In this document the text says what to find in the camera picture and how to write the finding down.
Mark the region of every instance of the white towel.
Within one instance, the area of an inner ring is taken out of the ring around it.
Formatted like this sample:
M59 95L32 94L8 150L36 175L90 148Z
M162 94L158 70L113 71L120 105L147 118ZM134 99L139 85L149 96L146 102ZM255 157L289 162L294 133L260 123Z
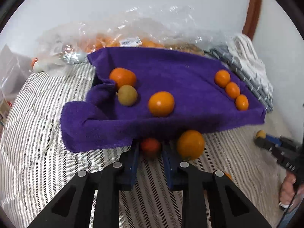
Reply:
M242 69L261 86L267 98L272 100L273 86L266 75L266 68L261 59L257 57L250 38L244 34L237 34L228 43L229 52L241 64Z

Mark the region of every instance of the yellow ball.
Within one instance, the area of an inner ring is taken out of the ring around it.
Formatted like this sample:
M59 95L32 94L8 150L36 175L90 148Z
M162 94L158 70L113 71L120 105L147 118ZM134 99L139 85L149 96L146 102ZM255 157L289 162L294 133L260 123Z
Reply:
M124 106L132 106L137 100L137 92L129 85L122 86L116 93L119 103Z
M259 137L266 138L266 132L264 130L258 131L255 135L255 138L259 138Z

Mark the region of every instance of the metal screw head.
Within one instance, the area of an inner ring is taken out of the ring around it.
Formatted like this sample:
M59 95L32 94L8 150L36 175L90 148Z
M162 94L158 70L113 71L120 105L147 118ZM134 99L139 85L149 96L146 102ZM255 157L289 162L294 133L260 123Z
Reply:
M189 167L189 163L188 163L188 162L185 162L185 161L181 162L179 165L180 165L181 167L183 167L183 168Z
M114 168L120 168L122 166L122 163L120 163L120 162L115 162L114 164L113 164L113 167Z
M86 174L87 174L87 172L86 172L85 170L80 170L80 171L77 173L77 175L78 175L79 177L84 177Z
M217 177L223 177L223 176L224 176L224 172L222 172L221 170L216 170L216 171L215 171L215 175L216 175Z

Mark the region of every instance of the white sheet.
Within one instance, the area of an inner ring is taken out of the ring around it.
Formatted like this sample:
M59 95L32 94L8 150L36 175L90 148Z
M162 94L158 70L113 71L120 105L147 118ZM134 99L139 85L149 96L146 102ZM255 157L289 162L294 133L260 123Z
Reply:
M16 227L27 227L58 191L82 169L102 170L127 148L73 154L64 147L60 113L68 101L85 99L95 74L88 64L76 66L71 77L32 74L18 95L0 141L0 205ZM282 215L278 207L282 170L253 143L264 128L289 135L278 114L264 126L245 126L205 134L206 148L193 164L201 170L221 169L252 201L272 226ZM132 191L120 193L120 227L180 227L182 193L166 186L161 158L139 160Z

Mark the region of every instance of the plastic packaging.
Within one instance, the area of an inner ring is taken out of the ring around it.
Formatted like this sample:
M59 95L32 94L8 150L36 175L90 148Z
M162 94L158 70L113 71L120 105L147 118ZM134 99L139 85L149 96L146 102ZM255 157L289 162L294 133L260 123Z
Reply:
M43 33L38 39L38 60L54 56L62 59L62 48L70 45L76 52L91 53L104 47L157 47L204 55L227 35L199 28L193 9L171 6L140 9L135 7L103 21L73 22Z
M7 45L0 52L0 102L9 102L17 97L23 84L30 76L31 59L11 52Z
M33 60L34 72L45 71L50 76L66 76L71 74L74 64L82 63L86 57L86 53L77 47L77 44L57 39L51 47L47 54Z

